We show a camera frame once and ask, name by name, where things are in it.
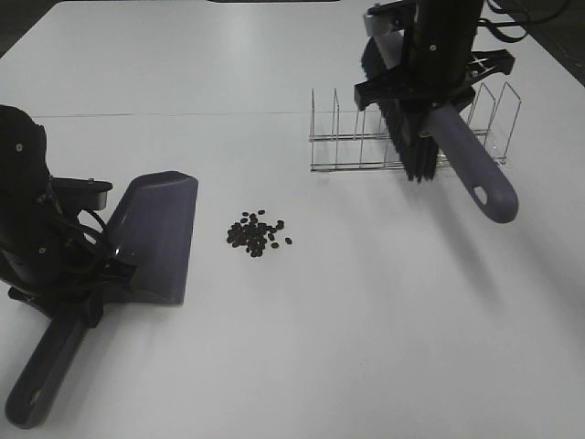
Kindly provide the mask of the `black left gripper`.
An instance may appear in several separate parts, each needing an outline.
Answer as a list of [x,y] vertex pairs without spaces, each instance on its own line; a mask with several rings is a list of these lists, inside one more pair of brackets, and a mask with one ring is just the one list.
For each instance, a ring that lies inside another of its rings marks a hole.
[[107,261],[96,272],[95,230],[84,210],[64,209],[51,187],[43,125],[15,106],[1,107],[1,279],[8,297],[49,319],[77,302],[88,328],[108,304],[128,303],[137,266]]

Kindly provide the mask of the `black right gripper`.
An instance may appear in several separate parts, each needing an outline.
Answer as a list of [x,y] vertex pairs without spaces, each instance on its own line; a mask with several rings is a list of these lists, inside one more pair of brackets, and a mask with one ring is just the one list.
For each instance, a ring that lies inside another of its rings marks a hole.
[[406,5],[402,49],[406,70],[398,65],[358,83],[354,87],[358,110],[375,102],[409,98],[409,81],[415,91],[427,91],[434,102],[440,102],[464,80],[475,84],[493,74],[511,73],[516,59],[506,49],[472,51],[481,1],[408,1]]

